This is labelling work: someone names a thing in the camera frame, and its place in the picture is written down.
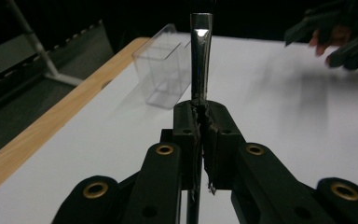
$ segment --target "clear plastic container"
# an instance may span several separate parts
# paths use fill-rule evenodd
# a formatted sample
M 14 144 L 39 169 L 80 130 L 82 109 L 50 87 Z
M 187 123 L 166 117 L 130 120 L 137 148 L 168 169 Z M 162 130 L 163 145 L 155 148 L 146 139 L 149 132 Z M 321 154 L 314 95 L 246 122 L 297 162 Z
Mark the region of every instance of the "clear plastic container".
M 167 24 L 133 54 L 145 102 L 173 108 L 191 82 L 190 34 Z

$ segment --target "metal stand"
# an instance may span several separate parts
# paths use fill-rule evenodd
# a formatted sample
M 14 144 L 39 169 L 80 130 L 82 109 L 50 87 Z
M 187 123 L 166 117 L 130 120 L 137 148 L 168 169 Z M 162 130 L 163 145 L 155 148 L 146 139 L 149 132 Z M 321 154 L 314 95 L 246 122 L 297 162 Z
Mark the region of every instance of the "metal stand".
M 45 77 L 72 86 L 78 86 L 83 81 L 83 79 L 60 74 L 56 66 L 54 65 L 53 61 L 46 53 L 42 43 L 39 41 L 36 34 L 32 30 L 31 26 L 22 15 L 17 4 L 14 2 L 14 0 L 7 0 L 7 3 L 10 6 L 11 10 L 13 11 L 13 14 L 16 17 L 17 21 L 19 22 L 25 36 L 27 37 L 28 42 L 34 48 L 34 51 L 39 55 L 39 57 L 45 61 L 48 69 L 48 72 L 45 74 Z

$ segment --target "human hand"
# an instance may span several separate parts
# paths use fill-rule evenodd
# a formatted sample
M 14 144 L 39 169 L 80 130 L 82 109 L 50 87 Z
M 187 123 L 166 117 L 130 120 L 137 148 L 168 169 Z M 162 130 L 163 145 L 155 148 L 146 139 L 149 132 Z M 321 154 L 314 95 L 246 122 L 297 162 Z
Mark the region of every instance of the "human hand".
M 338 25 L 336 26 L 330 35 L 330 40 L 327 43 L 319 43 L 319 30 L 313 32 L 312 39 L 309 42 L 311 47 L 315 47 L 316 56 L 322 56 L 325 50 L 330 46 L 344 46 L 350 41 L 351 29 L 347 26 Z M 327 56 L 325 62 L 329 64 L 330 57 Z

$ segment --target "wooden table edge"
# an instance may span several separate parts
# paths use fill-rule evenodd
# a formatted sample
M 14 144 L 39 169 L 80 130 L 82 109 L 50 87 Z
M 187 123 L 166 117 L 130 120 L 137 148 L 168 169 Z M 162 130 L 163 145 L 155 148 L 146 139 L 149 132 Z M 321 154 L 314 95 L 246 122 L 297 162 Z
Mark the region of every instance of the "wooden table edge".
M 148 37 L 139 37 L 67 94 L 48 112 L 0 149 L 0 185 L 131 62 Z

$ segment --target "white tabletop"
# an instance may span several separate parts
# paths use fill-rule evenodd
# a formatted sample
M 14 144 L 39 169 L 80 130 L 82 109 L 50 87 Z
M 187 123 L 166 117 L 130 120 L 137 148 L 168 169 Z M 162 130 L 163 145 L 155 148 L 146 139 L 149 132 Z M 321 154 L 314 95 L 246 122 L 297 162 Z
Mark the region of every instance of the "white tabletop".
M 173 113 L 146 105 L 137 83 L 132 63 L 0 186 L 0 224 L 50 223 L 81 180 L 119 182 L 139 171 Z M 189 98 L 190 88 L 180 101 Z M 335 176 L 358 185 L 358 71 L 329 69 L 302 44 L 213 36 L 208 99 L 299 181 L 315 188 Z M 205 177 L 200 223 L 238 223 L 230 192 L 212 196 Z

